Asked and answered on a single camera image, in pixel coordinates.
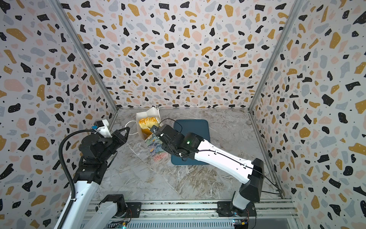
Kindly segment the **rectangular pastry bread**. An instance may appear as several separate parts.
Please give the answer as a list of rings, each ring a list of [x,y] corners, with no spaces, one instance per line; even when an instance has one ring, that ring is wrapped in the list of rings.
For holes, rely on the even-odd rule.
[[[159,122],[155,117],[146,117],[139,120],[141,129],[150,130],[153,126],[159,126]]]

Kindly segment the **floral paper bag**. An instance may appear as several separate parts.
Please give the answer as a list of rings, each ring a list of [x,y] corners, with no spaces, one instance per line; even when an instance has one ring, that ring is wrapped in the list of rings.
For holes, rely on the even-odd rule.
[[[160,108],[157,106],[152,107],[147,111],[136,113],[135,119],[130,120],[125,124],[125,127],[129,127],[133,124],[136,125],[136,131],[129,135],[138,135],[146,143],[149,154],[155,162],[169,156],[169,154],[163,150],[162,141],[151,131],[153,126],[160,127],[161,121]]]

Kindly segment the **large seeded oval bread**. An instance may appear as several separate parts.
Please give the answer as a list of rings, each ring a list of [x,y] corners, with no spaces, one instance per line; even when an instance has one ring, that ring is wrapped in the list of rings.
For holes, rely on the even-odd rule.
[[[146,135],[151,135],[152,132],[149,129],[142,129],[142,132]]]

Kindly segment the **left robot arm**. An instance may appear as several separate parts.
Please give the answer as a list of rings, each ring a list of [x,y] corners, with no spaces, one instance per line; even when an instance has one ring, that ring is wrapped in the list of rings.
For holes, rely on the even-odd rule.
[[[83,132],[87,133],[79,146],[83,155],[75,176],[72,176],[65,163],[63,148],[69,138]],[[93,128],[75,131],[62,140],[58,150],[59,161],[69,182],[71,192],[55,228],[80,228],[91,199],[110,165],[107,162],[108,159],[127,142],[129,132],[130,128],[125,127],[114,131],[110,137],[106,137],[100,128]]]

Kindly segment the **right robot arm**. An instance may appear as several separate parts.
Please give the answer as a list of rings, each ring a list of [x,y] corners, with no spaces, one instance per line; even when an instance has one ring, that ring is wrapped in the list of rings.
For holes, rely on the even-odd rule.
[[[236,178],[241,186],[234,193],[228,213],[224,216],[245,216],[251,203],[259,202],[264,181],[264,162],[256,158],[253,161],[239,158],[211,144],[203,137],[187,133],[181,134],[170,125],[152,126],[150,129],[162,141],[162,149],[173,156],[190,158],[212,165]]]

